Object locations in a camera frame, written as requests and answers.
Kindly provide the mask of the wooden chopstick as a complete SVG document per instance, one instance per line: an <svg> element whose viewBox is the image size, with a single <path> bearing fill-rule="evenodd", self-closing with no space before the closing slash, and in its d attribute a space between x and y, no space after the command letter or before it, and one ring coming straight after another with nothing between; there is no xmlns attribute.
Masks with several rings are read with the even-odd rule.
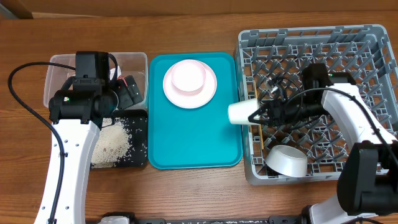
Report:
<svg viewBox="0 0 398 224"><path fill-rule="evenodd" d="M260 107L255 80L253 80L253 87L254 87L254 96L256 97L257 103ZM258 133L259 133L259 137L260 137L261 150L263 151L264 150L264 141L263 141L262 125L261 124L258 124Z"/></svg>

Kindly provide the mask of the pink cup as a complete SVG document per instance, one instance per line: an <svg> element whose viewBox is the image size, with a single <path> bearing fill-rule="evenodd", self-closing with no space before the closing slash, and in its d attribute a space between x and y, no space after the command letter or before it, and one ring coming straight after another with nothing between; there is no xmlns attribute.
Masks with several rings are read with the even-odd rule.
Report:
<svg viewBox="0 0 398 224"><path fill-rule="evenodd" d="M249 116L259 109L256 98L244 100L228 106L228 118L231 124L252 125L248 120Z"/></svg>

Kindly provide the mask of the grey bowl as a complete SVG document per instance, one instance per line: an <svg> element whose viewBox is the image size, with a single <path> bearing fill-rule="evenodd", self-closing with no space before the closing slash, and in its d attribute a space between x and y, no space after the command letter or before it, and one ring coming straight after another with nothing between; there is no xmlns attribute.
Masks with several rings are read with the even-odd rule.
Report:
<svg viewBox="0 0 398 224"><path fill-rule="evenodd" d="M307 175L307 156L299 149L287 145L276 145L265 159L272 170L289 177Z"/></svg>

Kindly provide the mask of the pink round plate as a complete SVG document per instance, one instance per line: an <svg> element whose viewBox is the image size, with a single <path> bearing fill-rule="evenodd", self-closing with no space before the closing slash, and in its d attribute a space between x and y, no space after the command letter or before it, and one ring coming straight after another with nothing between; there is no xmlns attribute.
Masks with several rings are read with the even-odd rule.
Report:
<svg viewBox="0 0 398 224"><path fill-rule="evenodd" d="M214 97L217 89L215 72L204 62L199 62L205 68L206 79L204 85L197 91L185 92L178 90L171 79L171 71L174 65L167 70L163 79L163 91L167 99L174 105L185 109L195 109L204 106Z"/></svg>

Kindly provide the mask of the white napkin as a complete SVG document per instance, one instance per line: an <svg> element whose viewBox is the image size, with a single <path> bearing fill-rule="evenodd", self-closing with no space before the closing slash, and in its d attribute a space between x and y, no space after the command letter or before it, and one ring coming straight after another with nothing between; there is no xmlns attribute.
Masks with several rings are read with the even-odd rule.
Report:
<svg viewBox="0 0 398 224"><path fill-rule="evenodd" d="M112 68L109 71L109 80L111 82L115 82L117 79L120 79L122 77L122 72L120 66L117 66L116 68Z"/></svg>

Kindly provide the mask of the pink small bowl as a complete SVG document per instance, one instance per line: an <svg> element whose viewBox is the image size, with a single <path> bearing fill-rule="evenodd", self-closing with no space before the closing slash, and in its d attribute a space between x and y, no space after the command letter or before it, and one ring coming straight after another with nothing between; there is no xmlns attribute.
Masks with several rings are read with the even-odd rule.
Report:
<svg viewBox="0 0 398 224"><path fill-rule="evenodd" d="M182 60L173 66L171 79L178 90L185 92L197 91L205 83L205 68L197 60Z"/></svg>

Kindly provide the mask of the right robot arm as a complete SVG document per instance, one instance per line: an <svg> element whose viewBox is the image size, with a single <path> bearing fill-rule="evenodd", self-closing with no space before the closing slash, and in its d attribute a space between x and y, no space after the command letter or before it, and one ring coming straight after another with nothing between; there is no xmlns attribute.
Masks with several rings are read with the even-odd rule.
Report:
<svg viewBox="0 0 398 224"><path fill-rule="evenodd" d="M328 72L324 63L302 70L303 91L287 100L271 100L248 114L254 124L280 126L310 116L330 115L340 129L349 156L336 195L309 206L307 223L356 223L397 213L397 138L363 101L348 72Z"/></svg>

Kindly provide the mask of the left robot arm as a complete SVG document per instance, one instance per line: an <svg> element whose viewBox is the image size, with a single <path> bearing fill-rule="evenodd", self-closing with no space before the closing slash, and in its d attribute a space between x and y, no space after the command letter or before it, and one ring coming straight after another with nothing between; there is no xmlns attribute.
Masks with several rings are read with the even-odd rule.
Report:
<svg viewBox="0 0 398 224"><path fill-rule="evenodd" d="M52 150L36 223L84 223L91 158L103 118L142 100L132 77L122 80L107 52L77 52L75 76L49 101Z"/></svg>

